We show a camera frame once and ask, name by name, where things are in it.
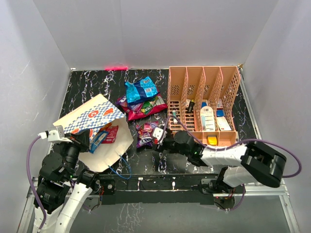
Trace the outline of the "small blue candy pack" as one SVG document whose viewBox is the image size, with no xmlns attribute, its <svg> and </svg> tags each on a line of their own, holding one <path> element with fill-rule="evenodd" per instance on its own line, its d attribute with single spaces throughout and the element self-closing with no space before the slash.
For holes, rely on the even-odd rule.
<svg viewBox="0 0 311 233">
<path fill-rule="evenodd" d="M 105 131 L 101 131 L 101 132 L 98 132 L 94 137 L 93 139 L 90 141 L 90 144 L 89 144 L 89 152 L 90 153 L 94 153 L 95 150 L 98 148 L 98 146 L 101 144 L 101 142 L 105 139 L 106 137 L 106 132 Z"/>
</svg>

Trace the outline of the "blue checkered paper bag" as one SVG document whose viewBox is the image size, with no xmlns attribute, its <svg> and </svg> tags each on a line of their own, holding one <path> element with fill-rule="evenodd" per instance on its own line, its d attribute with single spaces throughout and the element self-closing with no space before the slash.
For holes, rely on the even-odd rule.
<svg viewBox="0 0 311 233">
<path fill-rule="evenodd" d="M 53 126 L 62 126 L 64 133 L 89 131 L 89 151 L 80 153 L 79 160 L 94 172 L 112 167 L 133 143 L 125 114 L 102 94 L 66 114 Z"/>
</svg>

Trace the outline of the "green Fox's candy bag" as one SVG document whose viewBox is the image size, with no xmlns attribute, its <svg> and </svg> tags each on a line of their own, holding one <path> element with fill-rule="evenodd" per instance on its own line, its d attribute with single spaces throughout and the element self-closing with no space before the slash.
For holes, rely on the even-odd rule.
<svg viewBox="0 0 311 233">
<path fill-rule="evenodd" d="M 144 102 L 142 105 L 140 112 L 147 115 L 150 113 L 150 111 L 153 109 L 153 107 L 156 105 L 156 102 L 158 101 L 158 96 L 155 96 L 154 98 Z"/>
</svg>

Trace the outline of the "pink snack bag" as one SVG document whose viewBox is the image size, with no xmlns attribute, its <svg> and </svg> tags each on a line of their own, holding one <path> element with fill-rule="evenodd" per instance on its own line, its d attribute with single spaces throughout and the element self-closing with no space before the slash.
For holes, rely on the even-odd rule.
<svg viewBox="0 0 311 233">
<path fill-rule="evenodd" d="M 117 100 L 116 104 L 121 106 L 121 108 L 125 111 L 129 121 L 146 118 L 168 108 L 160 94 L 151 100 L 147 100 L 144 103 L 139 103 L 132 106 L 128 105 L 126 95 L 124 95 L 122 98 Z"/>
</svg>

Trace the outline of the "purple Fox's candy bag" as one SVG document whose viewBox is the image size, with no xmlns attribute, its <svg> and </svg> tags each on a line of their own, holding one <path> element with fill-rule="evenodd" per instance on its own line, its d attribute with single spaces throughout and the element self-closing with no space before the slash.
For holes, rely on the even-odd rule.
<svg viewBox="0 0 311 233">
<path fill-rule="evenodd" d="M 138 104 L 133 104 L 133 105 L 128 104 L 126 95 L 124 95 L 121 98 L 118 98 L 116 101 L 116 104 L 120 106 L 127 113 L 129 111 L 139 112 L 143 106 L 143 103 L 138 103 Z"/>
</svg>

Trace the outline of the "blue snack bag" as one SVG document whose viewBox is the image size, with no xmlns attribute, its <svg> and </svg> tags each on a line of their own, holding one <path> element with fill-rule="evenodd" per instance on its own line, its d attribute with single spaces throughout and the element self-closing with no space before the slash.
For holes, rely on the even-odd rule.
<svg viewBox="0 0 311 233">
<path fill-rule="evenodd" d="M 135 105 L 151 100 L 159 94 L 159 90 L 150 77 L 140 79 L 135 83 L 125 82 L 126 100 L 129 105 Z"/>
</svg>

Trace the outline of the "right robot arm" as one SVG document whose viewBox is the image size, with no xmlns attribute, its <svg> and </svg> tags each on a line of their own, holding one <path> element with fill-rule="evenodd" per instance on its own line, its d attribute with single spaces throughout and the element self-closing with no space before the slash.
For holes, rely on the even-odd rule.
<svg viewBox="0 0 311 233">
<path fill-rule="evenodd" d="M 287 161 L 283 154 L 255 139 L 235 146 L 208 147 L 196 142 L 187 131 L 171 134 L 157 127 L 152 143 L 154 150 L 181 154 L 195 166 L 223 166 L 217 179 L 205 186 L 211 193 L 226 193 L 241 184 L 255 182 L 278 188 Z"/>
</svg>

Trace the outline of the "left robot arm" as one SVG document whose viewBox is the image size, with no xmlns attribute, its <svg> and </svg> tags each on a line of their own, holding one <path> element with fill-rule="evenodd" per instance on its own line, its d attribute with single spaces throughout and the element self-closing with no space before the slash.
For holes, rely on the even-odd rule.
<svg viewBox="0 0 311 233">
<path fill-rule="evenodd" d="M 80 153 L 87 152 L 90 130 L 65 133 L 62 126 L 52 127 L 39 133 L 30 144 L 26 155 L 26 172 L 35 196 L 34 233 L 68 233 L 87 197 L 100 189 L 98 174 L 84 169 L 73 175 Z M 59 152 L 47 154 L 41 165 L 38 185 L 30 174 L 30 153 L 39 139 L 59 145 Z"/>
</svg>

